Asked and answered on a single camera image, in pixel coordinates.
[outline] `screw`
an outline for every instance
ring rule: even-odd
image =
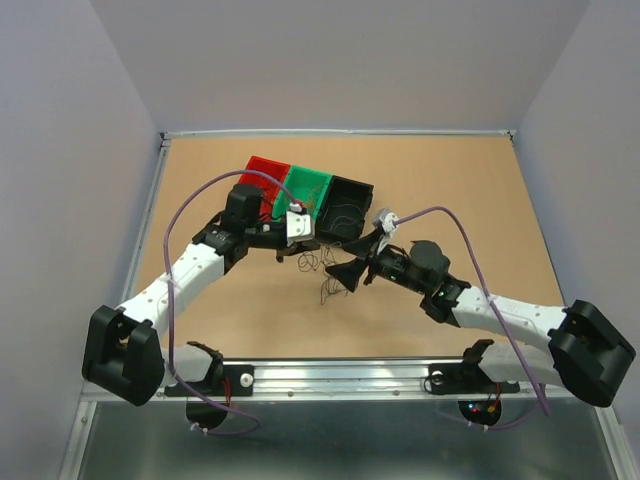
[[[433,383],[434,385],[442,385],[444,383],[444,375],[442,375],[442,372],[440,370],[432,372],[429,377],[431,379],[431,383]]]
[[[240,385],[244,388],[248,388],[253,385],[253,377],[249,373],[243,373],[240,375]]]

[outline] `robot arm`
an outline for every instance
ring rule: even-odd
[[[504,335],[503,325],[484,292],[449,274],[449,259],[430,241],[416,241],[410,252],[389,243],[397,217],[383,210],[374,220],[376,229],[344,245],[355,258],[327,267],[329,275],[354,292],[367,275],[368,285],[382,277],[423,295],[420,307],[440,323],[476,328]],[[520,347],[526,363],[540,383],[562,386],[595,406],[609,406],[635,358],[631,344],[607,318],[588,302],[571,307],[531,305],[492,295]],[[434,365],[431,389],[435,394],[482,392],[495,383],[528,381],[510,345],[480,340],[467,349],[459,365]]]
[[[285,222],[262,221],[262,191],[236,185],[225,210],[198,232],[172,266],[146,289],[115,309],[95,311],[82,365],[83,377],[134,405],[146,403],[159,387],[176,383],[168,352],[160,338],[169,328],[167,282],[174,284],[177,317],[211,283],[222,278],[247,255],[249,248],[276,251],[276,259],[315,250],[310,215],[286,212]],[[174,365],[188,382],[199,382],[221,369],[222,355],[197,342],[176,348]]]

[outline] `black bracket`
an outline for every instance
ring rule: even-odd
[[[195,388],[202,395],[207,397],[224,397],[224,385],[222,384],[223,378],[228,378],[231,385],[231,396],[236,397],[251,397],[253,396],[253,384],[248,387],[243,387],[240,384],[240,377],[248,373],[253,377],[255,373],[255,367],[250,364],[233,364],[224,365],[220,371],[220,375],[217,373],[217,368],[212,364],[207,376],[201,382],[189,383],[190,386]],[[182,385],[174,385],[171,387],[165,387],[164,394],[167,397],[191,397],[192,395],[187,392]]]
[[[425,390],[433,395],[467,395],[475,393],[489,394],[495,392],[496,383],[480,369],[478,364],[482,354],[493,340],[478,340],[473,347],[467,348],[459,363],[431,363],[429,377],[424,379]],[[502,393],[518,393],[518,383],[502,382]]]
[[[576,300],[560,327],[549,330],[549,350],[562,383],[590,405],[608,407],[636,351],[595,306]]]
[[[201,382],[189,383],[190,386],[207,397],[224,397],[223,380],[228,378],[231,386],[232,401],[233,398],[253,395],[253,382],[247,387],[242,386],[240,383],[240,377],[244,374],[254,377],[255,367],[253,365],[234,364],[223,366],[222,355],[215,350],[211,350],[210,354],[212,354],[214,361],[207,372],[207,376]],[[165,387],[164,394],[167,397],[192,397],[180,384],[173,387]],[[187,402],[185,415],[189,422],[207,429],[220,426],[227,418],[227,412],[203,402]]]
[[[147,403],[164,377],[158,332],[101,306],[89,321],[82,376],[133,405]]]

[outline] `white arm segment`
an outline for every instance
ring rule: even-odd
[[[531,345],[547,355],[549,335],[552,328],[560,327],[566,317],[564,307],[544,307],[492,295],[493,301],[509,325],[516,340]],[[462,328],[479,328],[504,335],[504,329],[482,290],[478,287],[465,289],[453,308],[453,316]]]
[[[204,244],[189,244],[171,269],[177,318],[209,284],[224,276],[224,257],[217,255],[213,248]],[[138,322],[151,321],[160,339],[169,328],[167,281],[167,275],[161,275],[145,290],[118,307],[123,308],[128,317]],[[165,361],[168,360],[169,352],[163,349],[162,356]],[[207,374],[211,357],[197,347],[184,345],[174,350],[174,364],[184,380],[197,382]],[[173,375],[165,365],[161,387],[175,383]]]
[[[522,345],[520,350],[540,383],[564,387],[560,375],[553,368],[551,355],[530,345]],[[529,381],[520,360],[509,344],[494,343],[490,345],[482,354],[482,360],[478,366],[492,382]]]
[[[202,290],[224,276],[224,257],[204,244],[191,243],[172,265],[171,271],[177,318]],[[162,338],[169,328],[168,281],[167,275],[163,274],[138,295],[118,306],[133,320],[150,320],[158,331],[158,338]]]

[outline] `white wall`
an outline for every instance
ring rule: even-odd
[[[595,0],[516,149],[565,300],[595,303],[640,350],[640,2]],[[640,367],[616,406],[640,455]]]
[[[118,300],[156,128],[88,0],[0,14],[0,478],[57,476],[91,312]]]
[[[513,128],[588,0],[92,0],[162,131]]]

